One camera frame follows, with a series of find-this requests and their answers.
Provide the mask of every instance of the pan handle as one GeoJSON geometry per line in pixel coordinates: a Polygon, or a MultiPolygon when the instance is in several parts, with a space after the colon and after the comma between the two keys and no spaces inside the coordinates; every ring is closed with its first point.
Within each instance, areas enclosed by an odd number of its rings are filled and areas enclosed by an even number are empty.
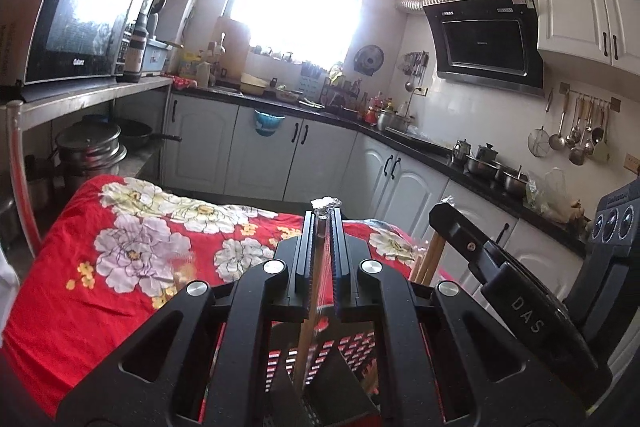
{"type": "Polygon", "coordinates": [[[152,135],[149,136],[149,138],[156,139],[156,140],[172,140],[174,142],[182,141],[182,136],[174,136],[173,134],[153,133],[152,135]]]}

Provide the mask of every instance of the frying pan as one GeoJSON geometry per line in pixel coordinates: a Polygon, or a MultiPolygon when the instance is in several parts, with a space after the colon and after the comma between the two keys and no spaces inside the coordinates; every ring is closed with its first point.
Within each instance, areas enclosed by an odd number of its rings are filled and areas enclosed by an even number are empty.
{"type": "Polygon", "coordinates": [[[120,143],[130,151],[144,147],[151,139],[173,140],[181,142],[181,136],[172,134],[154,133],[146,123],[127,118],[115,118],[113,123],[120,127],[120,143]]]}

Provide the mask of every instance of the cutting board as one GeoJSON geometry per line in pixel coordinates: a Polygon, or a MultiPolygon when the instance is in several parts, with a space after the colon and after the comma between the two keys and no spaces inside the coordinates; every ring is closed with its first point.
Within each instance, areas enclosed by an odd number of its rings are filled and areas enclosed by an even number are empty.
{"type": "Polygon", "coordinates": [[[225,54],[220,57],[220,67],[226,70],[226,80],[239,84],[249,53],[251,30],[246,24],[229,17],[218,17],[213,28],[212,41],[220,42],[222,33],[225,34],[225,54]]]}

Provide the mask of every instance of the wall outlet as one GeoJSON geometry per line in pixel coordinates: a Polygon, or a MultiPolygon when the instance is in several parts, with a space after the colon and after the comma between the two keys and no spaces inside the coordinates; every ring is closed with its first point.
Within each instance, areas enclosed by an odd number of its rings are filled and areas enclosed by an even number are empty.
{"type": "Polygon", "coordinates": [[[633,174],[640,174],[640,160],[627,153],[625,157],[625,169],[630,170],[633,174]]]}

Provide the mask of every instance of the chopsticks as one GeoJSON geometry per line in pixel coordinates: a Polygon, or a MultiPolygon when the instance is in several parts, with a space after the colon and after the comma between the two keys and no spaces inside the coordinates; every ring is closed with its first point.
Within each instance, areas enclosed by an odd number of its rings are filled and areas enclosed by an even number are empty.
{"type": "Polygon", "coordinates": [[[427,253],[415,259],[414,267],[409,274],[411,282],[428,286],[436,273],[438,263],[447,241],[438,232],[433,232],[427,253]]]}

